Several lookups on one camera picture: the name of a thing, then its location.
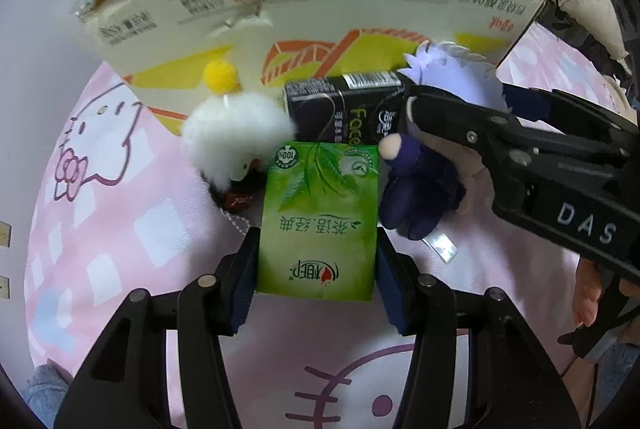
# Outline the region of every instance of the metallic tag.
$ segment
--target metallic tag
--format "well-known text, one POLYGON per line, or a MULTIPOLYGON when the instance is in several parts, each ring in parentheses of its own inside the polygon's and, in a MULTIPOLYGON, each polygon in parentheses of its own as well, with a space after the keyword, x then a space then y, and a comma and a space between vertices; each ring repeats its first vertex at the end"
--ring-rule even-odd
POLYGON ((449 236, 438 227, 433 229, 431 234, 423 237, 422 242, 437 253, 445 263, 450 263, 458 253, 457 247, 451 242, 449 236))

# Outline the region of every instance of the red heart logo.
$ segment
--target red heart logo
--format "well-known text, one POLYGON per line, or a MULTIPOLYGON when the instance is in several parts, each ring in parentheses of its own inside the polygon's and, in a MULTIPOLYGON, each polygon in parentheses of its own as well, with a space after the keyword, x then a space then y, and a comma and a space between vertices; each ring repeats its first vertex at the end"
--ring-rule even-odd
POLYGON ((327 267, 324 267, 324 271, 322 272, 322 277, 320 278, 321 282, 329 281, 334 276, 334 273, 331 272, 327 267))

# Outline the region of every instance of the wall switch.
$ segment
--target wall switch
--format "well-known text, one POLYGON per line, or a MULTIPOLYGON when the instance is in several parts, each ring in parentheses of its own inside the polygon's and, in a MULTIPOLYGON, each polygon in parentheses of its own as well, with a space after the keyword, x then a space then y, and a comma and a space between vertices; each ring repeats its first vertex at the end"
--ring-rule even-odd
POLYGON ((0 275, 0 299, 9 298, 9 278, 0 275))
POLYGON ((0 221, 0 247, 11 245, 11 225, 0 221))

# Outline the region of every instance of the pink bedsheet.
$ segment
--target pink bedsheet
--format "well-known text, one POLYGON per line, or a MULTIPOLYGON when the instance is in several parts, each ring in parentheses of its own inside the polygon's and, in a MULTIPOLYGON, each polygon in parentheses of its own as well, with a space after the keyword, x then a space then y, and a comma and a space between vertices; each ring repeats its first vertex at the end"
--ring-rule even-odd
MULTIPOLYGON (((538 25, 498 75, 613 109, 593 65, 538 25)), ((24 286, 34 363, 51 360, 74 374, 131 289, 181 289, 235 252, 242 235, 215 208, 178 139, 107 64, 67 125, 37 199, 24 286)), ((453 288, 506 290, 563 369, 571 351, 556 338, 572 329, 576 256, 496 218, 487 174, 474 192, 469 215, 441 223, 460 250, 449 265, 390 233, 394 245, 453 288)), ((259 211, 250 216, 256 224, 259 211)), ((398 407, 411 342, 387 324, 377 296, 370 304, 256 296, 247 324, 222 344, 246 429, 383 429, 398 407)), ((170 337, 170 398, 181 424, 177 373, 170 337)))

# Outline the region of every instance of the black tissue package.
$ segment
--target black tissue package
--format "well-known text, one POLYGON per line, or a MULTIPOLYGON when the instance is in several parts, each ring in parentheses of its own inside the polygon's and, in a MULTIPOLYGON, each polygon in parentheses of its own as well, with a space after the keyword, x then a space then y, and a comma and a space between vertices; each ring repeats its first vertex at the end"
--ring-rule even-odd
POLYGON ((408 78, 395 72, 349 73, 288 82, 289 116, 301 142, 377 145, 398 130, 408 78))

